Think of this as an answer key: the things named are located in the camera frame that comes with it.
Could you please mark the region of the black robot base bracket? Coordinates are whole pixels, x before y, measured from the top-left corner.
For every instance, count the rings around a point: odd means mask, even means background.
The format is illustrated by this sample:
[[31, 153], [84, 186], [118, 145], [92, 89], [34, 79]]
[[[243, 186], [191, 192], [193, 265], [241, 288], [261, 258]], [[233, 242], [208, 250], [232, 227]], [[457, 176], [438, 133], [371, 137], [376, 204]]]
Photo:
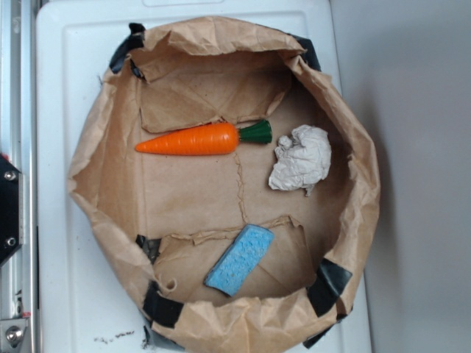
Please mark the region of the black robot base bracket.
[[1, 266], [21, 248], [22, 173], [1, 154]]

